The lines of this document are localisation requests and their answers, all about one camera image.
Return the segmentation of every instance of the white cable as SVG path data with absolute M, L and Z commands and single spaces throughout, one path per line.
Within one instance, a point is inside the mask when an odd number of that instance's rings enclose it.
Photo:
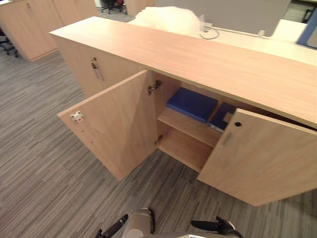
M 215 39 L 219 36 L 219 31 L 217 29 L 212 28 L 212 27 L 204 26 L 203 32 L 209 32 L 210 30 L 213 30 L 215 33 L 217 33 L 217 35 L 214 37 L 211 37 L 211 38 L 206 38 L 202 34 L 200 34 L 200 37 L 205 39 L 205 40 L 211 40 L 211 39 Z

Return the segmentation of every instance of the gray carpet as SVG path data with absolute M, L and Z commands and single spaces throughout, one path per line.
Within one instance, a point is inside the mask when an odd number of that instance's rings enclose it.
M 59 53 L 31 63 L 0 52 L 0 238 L 93 238 L 149 206 L 159 233 L 219 215 L 246 238 L 316 237 L 316 190 L 255 208 L 159 150 L 117 182 L 56 116 L 84 98 Z

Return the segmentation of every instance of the blue folder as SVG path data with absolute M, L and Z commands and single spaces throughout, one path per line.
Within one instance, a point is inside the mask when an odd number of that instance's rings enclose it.
M 228 125 L 228 123 L 224 121 L 226 115 L 228 113 L 234 114 L 235 111 L 236 108 L 234 106 L 227 103 L 222 103 L 218 111 L 212 117 L 210 121 L 210 127 L 223 132 Z
M 200 122 L 206 123 L 214 111 L 218 100 L 196 93 L 186 88 L 180 88 L 167 102 L 167 107 L 185 114 Z

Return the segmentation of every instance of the door handle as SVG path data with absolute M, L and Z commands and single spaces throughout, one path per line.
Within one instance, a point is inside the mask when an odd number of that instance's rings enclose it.
M 98 73 L 97 73 L 97 70 L 98 70 L 97 66 L 94 63 L 91 63 L 91 67 L 93 68 L 96 77 L 99 78 Z
M 103 82 L 105 81 L 104 80 L 104 77 L 103 75 L 101 74 L 100 70 L 99 70 L 99 66 L 98 66 L 98 63 L 97 63 L 97 59 L 94 57 L 92 60 L 91 60 L 91 66 L 92 68 L 94 69 L 94 72 L 95 72 L 95 75 L 97 78 L 100 78 Z
M 232 133 L 229 132 L 226 138 L 223 140 L 222 145 L 226 146 L 230 142 L 231 138 L 232 138 Z

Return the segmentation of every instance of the white fluffy object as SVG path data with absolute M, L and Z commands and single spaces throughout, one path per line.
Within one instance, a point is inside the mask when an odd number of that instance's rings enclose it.
M 201 21 L 191 10 L 174 6 L 146 7 L 129 23 L 183 35 L 196 35 L 201 29 Z

